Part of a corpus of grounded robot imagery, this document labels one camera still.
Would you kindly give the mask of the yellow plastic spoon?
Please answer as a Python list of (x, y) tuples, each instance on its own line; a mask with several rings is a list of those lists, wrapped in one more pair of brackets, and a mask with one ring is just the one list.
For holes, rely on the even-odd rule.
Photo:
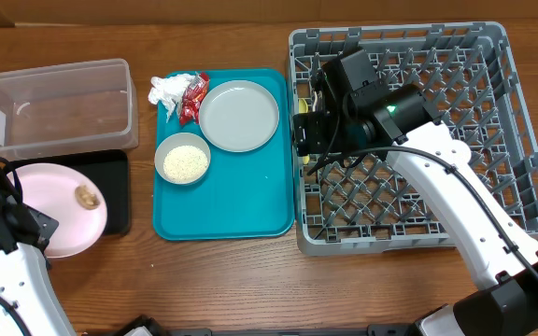
[[(300, 114), (305, 114), (308, 112), (308, 104), (304, 98), (298, 99), (298, 109)], [(310, 162), (310, 157), (308, 155), (302, 157), (303, 165), (307, 165)]]

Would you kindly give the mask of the white plastic fork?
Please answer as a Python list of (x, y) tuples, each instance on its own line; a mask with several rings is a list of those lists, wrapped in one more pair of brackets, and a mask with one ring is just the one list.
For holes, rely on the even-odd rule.
[(312, 111), (318, 112), (321, 109), (321, 91), (314, 92)]

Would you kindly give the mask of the white round plate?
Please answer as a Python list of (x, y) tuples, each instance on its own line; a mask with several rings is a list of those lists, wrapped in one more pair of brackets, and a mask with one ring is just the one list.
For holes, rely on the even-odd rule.
[[(71, 257), (90, 248), (102, 236), (107, 222), (106, 200), (97, 186), (82, 173), (59, 164), (33, 163), (16, 170), (23, 202), (59, 221), (45, 255), (50, 259)], [(75, 188), (86, 185), (100, 205), (81, 207)]]

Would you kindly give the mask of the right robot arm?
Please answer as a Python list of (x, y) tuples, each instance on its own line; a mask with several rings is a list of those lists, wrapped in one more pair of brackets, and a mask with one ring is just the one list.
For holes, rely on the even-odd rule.
[(412, 323), (371, 335), (526, 335), (538, 329), (538, 241), (490, 194), (420, 88), (391, 90), (364, 49), (340, 54), (311, 77), (313, 107), (292, 121), (299, 156), (317, 167), (354, 167), (376, 154), (419, 193), (454, 241), (474, 294)]

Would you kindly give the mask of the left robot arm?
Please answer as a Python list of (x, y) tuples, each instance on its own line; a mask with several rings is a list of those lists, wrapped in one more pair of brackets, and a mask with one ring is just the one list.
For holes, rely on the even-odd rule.
[(45, 249), (59, 222), (23, 202), (18, 174), (0, 158), (0, 334), (73, 335), (49, 278)]

